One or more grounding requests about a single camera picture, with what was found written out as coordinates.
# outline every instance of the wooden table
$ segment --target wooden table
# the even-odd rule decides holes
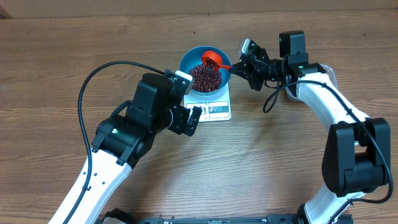
[[[77,96],[99,65],[133,60],[176,70],[199,45],[237,62],[246,37],[275,58],[279,32],[297,29],[305,31],[310,61],[335,69],[345,97],[389,122],[398,180],[398,10],[1,20],[0,223],[47,223],[73,185],[86,158]],[[90,140],[100,121],[132,99],[144,72],[118,65],[92,79],[83,100]],[[103,211],[118,207],[137,218],[295,213],[323,183],[327,134],[305,104],[285,94],[262,113],[271,93],[233,77],[232,120],[200,124],[190,138],[158,135]],[[356,223],[396,223],[397,207],[394,197],[349,212]]]

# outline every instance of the bowl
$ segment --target bowl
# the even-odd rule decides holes
[[[181,63],[180,63],[180,71],[189,74],[189,70],[193,69],[196,65],[201,64],[201,56],[207,50],[212,50],[212,51],[218,53],[221,56],[221,59],[223,59],[223,65],[231,65],[231,62],[229,61],[226,54],[224,52],[222,52],[220,49],[217,49],[216,47],[212,47],[212,46],[199,46],[199,47],[195,47],[194,49],[191,49],[184,55],[184,57],[182,57]],[[190,93],[193,93],[196,95],[201,95],[201,96],[210,96],[210,95],[214,95],[215,93],[218,93],[228,83],[229,78],[231,78],[231,74],[229,73],[229,71],[227,71],[225,69],[221,68],[220,73],[221,73],[221,78],[222,78],[223,82],[221,83],[221,86],[217,90],[211,91],[208,93],[202,93],[202,92],[195,91],[194,89],[192,89]]]

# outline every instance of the bowl of beans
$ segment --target bowl of beans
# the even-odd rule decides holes
[[[223,65],[231,65],[228,57],[220,49],[211,46],[195,47],[188,51],[181,60],[180,71],[190,74],[195,82],[191,92],[196,95],[210,96],[219,92],[227,83],[231,74],[225,69],[214,70],[211,63],[204,65],[201,56],[212,50],[223,59]]]

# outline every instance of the red spoon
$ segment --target red spoon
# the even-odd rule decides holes
[[[205,53],[203,53],[201,56],[201,61],[205,66],[210,67],[213,70],[218,70],[220,68],[227,70],[231,69],[230,65],[223,65],[223,59],[221,56],[212,50],[207,50]]]

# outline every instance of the wooden surface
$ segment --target wooden surface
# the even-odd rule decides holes
[[[395,9],[398,0],[0,0],[13,18]]]
[[[398,181],[398,10],[269,12],[0,21],[0,223],[47,223],[85,161],[76,113],[86,76],[113,60],[178,69],[199,45],[233,62],[246,37],[278,57],[279,32],[305,31],[311,62],[327,63],[340,91],[391,126]],[[118,65],[89,83],[83,115],[89,139],[98,123],[132,99],[143,69]],[[200,124],[192,137],[159,134],[104,212],[136,217],[252,217],[295,213],[323,183],[326,131],[303,103],[230,81],[231,121]],[[381,198],[387,187],[367,198]],[[397,223],[398,198],[356,203],[356,223]]]

